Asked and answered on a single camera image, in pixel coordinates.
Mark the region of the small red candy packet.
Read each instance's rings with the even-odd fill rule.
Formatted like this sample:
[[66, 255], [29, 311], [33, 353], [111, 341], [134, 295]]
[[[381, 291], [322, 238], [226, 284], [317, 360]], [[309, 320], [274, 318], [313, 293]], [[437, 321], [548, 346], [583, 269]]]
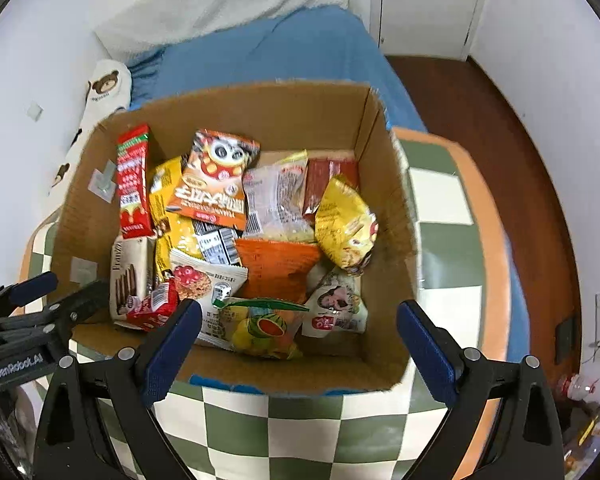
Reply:
[[147, 297], [133, 297], [132, 307], [126, 312], [126, 322], [150, 332], [166, 324], [178, 307], [178, 291], [174, 278], [160, 283]]

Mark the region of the white Franzzi cookie packet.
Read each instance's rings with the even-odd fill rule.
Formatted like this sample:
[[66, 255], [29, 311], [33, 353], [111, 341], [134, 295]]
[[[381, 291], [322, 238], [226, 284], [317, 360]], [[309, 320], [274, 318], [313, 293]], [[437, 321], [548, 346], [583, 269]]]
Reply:
[[116, 323], [128, 324], [154, 286], [155, 237], [124, 238], [111, 248], [109, 313]]

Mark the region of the white cranberry oat cookie packet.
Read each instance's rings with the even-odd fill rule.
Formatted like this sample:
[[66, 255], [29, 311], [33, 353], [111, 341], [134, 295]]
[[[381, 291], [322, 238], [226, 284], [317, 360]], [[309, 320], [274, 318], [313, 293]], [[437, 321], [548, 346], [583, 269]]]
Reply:
[[180, 299], [198, 302], [202, 312], [202, 324], [197, 338], [198, 344], [208, 344], [228, 350], [230, 343], [221, 324], [224, 302], [242, 288], [248, 278], [248, 269], [230, 264], [214, 264], [191, 257], [178, 248], [170, 251], [171, 271]]

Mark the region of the red long snack packet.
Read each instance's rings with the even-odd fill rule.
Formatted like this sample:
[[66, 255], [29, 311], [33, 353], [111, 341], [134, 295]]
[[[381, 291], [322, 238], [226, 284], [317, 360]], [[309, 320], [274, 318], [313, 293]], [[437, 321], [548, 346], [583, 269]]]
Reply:
[[119, 220], [126, 240], [152, 235], [146, 182], [149, 133], [148, 125], [140, 125], [118, 137]]

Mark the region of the fruit gummy candy packet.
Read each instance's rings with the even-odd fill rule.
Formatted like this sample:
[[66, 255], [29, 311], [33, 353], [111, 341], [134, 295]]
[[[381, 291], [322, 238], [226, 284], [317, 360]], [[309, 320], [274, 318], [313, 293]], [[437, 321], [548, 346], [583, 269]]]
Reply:
[[218, 322], [211, 343], [255, 358], [293, 360], [302, 357], [294, 337], [310, 310], [280, 299], [227, 297], [212, 301]]

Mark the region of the barcode silver packet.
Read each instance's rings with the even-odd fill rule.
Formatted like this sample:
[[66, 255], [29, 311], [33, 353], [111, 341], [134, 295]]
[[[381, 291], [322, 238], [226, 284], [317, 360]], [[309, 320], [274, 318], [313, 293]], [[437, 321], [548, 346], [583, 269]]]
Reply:
[[242, 265], [235, 244], [238, 240], [237, 231], [201, 221], [194, 221], [194, 229], [204, 260], [212, 264]]

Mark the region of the green white checkered mat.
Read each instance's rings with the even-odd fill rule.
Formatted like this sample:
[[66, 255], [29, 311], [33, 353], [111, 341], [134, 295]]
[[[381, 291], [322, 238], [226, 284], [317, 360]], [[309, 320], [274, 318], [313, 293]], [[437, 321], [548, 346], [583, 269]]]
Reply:
[[394, 128], [360, 171], [380, 218], [362, 276], [361, 335], [312, 339], [301, 359], [196, 347], [154, 407], [201, 479], [399, 479], [445, 415], [396, 329], [416, 298], [462, 347], [504, 359], [515, 269], [498, 208], [470, 155]]

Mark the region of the panda biscuit packet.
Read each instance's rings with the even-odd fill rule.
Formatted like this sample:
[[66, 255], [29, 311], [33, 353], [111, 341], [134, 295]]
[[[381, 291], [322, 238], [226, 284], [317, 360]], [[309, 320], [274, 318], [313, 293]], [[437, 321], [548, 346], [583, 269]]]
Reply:
[[166, 210], [221, 228], [247, 224], [242, 178], [260, 153], [257, 141], [200, 129]]

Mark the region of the white face print packet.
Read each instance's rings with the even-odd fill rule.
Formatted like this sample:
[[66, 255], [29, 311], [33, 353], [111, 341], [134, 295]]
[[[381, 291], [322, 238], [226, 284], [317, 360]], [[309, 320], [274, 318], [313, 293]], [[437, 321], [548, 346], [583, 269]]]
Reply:
[[361, 278], [339, 268], [329, 271], [304, 304], [302, 335], [323, 339], [329, 334], [364, 334], [368, 318], [361, 297]]

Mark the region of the clear noodle snack packet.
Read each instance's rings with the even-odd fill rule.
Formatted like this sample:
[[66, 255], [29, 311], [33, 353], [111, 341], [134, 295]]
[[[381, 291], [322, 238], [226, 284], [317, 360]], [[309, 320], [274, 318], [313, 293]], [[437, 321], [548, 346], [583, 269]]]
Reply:
[[302, 203], [308, 152], [291, 154], [272, 165], [248, 170], [242, 179], [248, 216], [242, 236], [276, 242], [315, 242]]

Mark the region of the cardboard milk box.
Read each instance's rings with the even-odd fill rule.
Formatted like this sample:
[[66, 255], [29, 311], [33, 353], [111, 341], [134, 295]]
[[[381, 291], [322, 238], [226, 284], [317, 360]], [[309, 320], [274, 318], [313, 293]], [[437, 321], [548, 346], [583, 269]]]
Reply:
[[261, 82], [155, 100], [99, 122], [59, 209], [51, 300], [95, 280], [108, 351], [159, 324], [169, 282], [202, 326], [182, 373], [264, 393], [388, 390], [415, 295], [405, 168], [362, 84]]

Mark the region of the yellow crinkled snack packet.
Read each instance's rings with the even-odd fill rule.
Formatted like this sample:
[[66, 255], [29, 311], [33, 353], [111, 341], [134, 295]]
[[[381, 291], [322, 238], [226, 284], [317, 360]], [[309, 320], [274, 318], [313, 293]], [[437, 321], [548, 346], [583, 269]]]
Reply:
[[370, 207], [343, 176], [332, 177], [315, 214], [315, 238], [329, 260], [360, 275], [370, 261], [378, 222]]

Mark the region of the dark red snack packet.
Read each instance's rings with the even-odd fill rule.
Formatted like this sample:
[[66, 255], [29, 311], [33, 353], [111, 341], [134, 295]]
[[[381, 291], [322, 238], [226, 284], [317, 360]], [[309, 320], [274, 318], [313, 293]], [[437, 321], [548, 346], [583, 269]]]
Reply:
[[303, 218], [311, 224], [320, 206], [329, 181], [341, 176], [352, 188], [358, 188], [358, 162], [352, 158], [310, 158], [306, 170], [306, 187], [304, 188]]

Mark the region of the blue bed sheet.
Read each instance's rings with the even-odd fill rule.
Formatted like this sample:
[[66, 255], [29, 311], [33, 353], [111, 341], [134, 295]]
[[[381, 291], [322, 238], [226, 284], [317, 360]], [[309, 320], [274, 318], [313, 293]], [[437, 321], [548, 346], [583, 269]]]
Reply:
[[339, 6], [300, 9], [179, 44], [143, 52], [126, 63], [131, 107], [195, 90], [270, 80], [368, 84], [390, 126], [427, 130], [396, 72], [353, 13]]

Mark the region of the white door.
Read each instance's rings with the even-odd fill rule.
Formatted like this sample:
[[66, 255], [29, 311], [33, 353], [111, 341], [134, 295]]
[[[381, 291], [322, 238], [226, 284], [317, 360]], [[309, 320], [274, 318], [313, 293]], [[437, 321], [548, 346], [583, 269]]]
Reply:
[[370, 33], [390, 56], [464, 61], [484, 0], [370, 0]]

